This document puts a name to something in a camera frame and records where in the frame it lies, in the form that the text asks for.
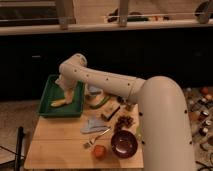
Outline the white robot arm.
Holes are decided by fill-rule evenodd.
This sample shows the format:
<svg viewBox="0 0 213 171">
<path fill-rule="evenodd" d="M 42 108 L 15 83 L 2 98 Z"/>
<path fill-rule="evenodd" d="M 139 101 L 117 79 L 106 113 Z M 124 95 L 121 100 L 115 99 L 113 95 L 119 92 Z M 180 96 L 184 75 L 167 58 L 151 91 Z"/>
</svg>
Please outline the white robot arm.
<svg viewBox="0 0 213 171">
<path fill-rule="evenodd" d="M 138 105 L 144 171 L 196 171 L 186 100 L 180 86 L 165 76 L 142 78 L 87 67 L 76 53 L 59 66 L 57 84 L 65 92 L 91 84 Z"/>
</svg>

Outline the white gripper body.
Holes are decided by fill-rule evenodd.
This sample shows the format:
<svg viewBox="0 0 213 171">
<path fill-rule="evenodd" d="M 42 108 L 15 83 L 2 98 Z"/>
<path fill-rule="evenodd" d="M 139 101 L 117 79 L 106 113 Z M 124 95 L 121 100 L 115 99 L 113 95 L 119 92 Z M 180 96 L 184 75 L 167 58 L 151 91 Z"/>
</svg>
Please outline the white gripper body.
<svg viewBox="0 0 213 171">
<path fill-rule="evenodd" d="M 74 88 L 77 82 L 74 80 L 68 80 L 64 76 L 60 75 L 55 83 L 63 90 L 66 100 L 72 100 L 74 96 Z"/>
</svg>

